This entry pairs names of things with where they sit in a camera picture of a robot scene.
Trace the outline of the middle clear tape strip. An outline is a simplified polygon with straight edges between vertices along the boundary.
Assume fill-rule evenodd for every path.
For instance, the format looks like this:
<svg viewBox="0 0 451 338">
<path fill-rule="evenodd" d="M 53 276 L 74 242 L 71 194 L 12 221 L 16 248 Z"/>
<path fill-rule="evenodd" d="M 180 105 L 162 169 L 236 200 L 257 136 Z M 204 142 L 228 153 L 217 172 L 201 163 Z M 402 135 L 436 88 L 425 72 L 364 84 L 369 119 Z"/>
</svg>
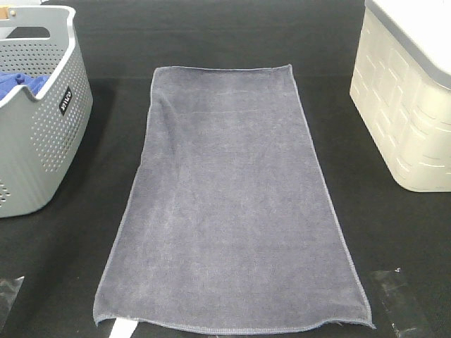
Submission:
<svg viewBox="0 0 451 338">
<path fill-rule="evenodd" d="M 126 318 L 116 318 L 109 338 L 131 338 L 139 322 Z"/>
</svg>

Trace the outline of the white storage bin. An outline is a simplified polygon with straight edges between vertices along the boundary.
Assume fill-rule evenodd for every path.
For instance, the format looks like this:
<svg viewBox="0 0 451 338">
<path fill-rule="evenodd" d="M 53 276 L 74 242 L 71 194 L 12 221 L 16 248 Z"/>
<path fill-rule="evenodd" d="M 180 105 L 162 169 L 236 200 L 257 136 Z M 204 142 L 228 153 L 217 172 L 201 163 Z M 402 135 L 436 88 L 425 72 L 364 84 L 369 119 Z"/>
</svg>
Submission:
<svg viewBox="0 0 451 338">
<path fill-rule="evenodd" d="M 393 179 L 450 190 L 450 2 L 366 1 L 350 96 Z"/>
</svg>

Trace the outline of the left clear tape strip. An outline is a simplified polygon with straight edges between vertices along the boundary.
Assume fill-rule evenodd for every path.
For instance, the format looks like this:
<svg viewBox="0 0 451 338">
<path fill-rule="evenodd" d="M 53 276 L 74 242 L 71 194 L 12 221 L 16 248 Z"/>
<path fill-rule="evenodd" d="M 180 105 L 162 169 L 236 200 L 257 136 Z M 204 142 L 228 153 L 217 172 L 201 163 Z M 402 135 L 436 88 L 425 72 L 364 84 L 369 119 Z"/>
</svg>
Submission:
<svg viewBox="0 0 451 338">
<path fill-rule="evenodd" d="M 1 278 L 1 321 L 5 321 L 11 312 L 24 279 L 24 276 L 16 279 Z"/>
</svg>

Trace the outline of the clear tape strip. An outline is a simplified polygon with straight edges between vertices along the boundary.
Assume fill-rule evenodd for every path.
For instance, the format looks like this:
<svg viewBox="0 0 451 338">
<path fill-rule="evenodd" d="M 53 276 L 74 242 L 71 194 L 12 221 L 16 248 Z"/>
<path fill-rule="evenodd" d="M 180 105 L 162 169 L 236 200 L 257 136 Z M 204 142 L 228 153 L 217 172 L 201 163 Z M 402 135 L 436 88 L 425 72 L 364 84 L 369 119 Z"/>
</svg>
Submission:
<svg viewBox="0 0 451 338">
<path fill-rule="evenodd" d="M 396 337 L 435 337 L 400 268 L 370 276 Z"/>
<path fill-rule="evenodd" d="M 16 279 L 1 278 L 1 321 L 5 321 L 11 312 L 24 279 L 24 276 Z"/>
<path fill-rule="evenodd" d="M 131 338 L 139 322 L 126 318 L 116 318 L 109 338 Z"/>
</svg>

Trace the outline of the grey microfibre towel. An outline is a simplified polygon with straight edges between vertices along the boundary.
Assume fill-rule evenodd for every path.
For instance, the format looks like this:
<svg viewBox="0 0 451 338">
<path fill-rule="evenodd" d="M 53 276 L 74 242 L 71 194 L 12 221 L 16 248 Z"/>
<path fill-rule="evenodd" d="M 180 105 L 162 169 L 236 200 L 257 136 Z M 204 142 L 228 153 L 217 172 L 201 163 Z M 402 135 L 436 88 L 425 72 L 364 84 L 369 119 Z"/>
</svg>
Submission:
<svg viewBox="0 0 451 338">
<path fill-rule="evenodd" d="M 93 318 L 221 335 L 373 325 L 290 65 L 154 71 Z"/>
</svg>

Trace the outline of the blue towel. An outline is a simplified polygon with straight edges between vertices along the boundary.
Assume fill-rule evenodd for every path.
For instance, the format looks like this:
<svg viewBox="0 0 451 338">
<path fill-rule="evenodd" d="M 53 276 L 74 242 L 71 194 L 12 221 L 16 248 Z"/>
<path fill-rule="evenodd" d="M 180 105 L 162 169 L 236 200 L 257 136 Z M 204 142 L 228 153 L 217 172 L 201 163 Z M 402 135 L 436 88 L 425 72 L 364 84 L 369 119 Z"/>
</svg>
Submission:
<svg viewBox="0 0 451 338">
<path fill-rule="evenodd" d="M 32 77 L 25 73 L 4 73 L 1 72 L 0 99 L 3 99 L 14 87 L 25 85 L 34 94 L 38 94 L 41 88 L 49 79 L 48 75 Z"/>
</svg>

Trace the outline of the right clear tape strip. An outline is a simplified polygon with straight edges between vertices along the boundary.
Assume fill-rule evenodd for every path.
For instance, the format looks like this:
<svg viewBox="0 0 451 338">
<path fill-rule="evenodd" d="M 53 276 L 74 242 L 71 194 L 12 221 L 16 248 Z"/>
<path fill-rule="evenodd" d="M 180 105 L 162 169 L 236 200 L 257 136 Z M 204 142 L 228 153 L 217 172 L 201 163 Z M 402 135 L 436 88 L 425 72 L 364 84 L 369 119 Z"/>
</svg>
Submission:
<svg viewBox="0 0 451 338">
<path fill-rule="evenodd" d="M 396 337 L 435 337 L 400 268 L 370 276 Z"/>
</svg>

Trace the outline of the grey perforated laundry basket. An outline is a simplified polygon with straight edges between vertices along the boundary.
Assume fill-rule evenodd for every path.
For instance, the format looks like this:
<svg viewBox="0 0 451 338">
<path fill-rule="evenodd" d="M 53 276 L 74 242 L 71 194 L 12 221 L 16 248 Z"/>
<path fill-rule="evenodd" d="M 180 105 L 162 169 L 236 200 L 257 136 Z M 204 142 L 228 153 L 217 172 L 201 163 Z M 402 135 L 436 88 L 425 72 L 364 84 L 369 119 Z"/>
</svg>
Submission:
<svg viewBox="0 0 451 338">
<path fill-rule="evenodd" d="M 76 11 L 69 6 L 13 5 L 1 28 L 45 29 L 45 37 L 1 39 L 1 72 L 48 75 L 38 94 L 14 87 L 1 99 L 1 217 L 44 207 L 62 182 L 92 110 Z"/>
</svg>

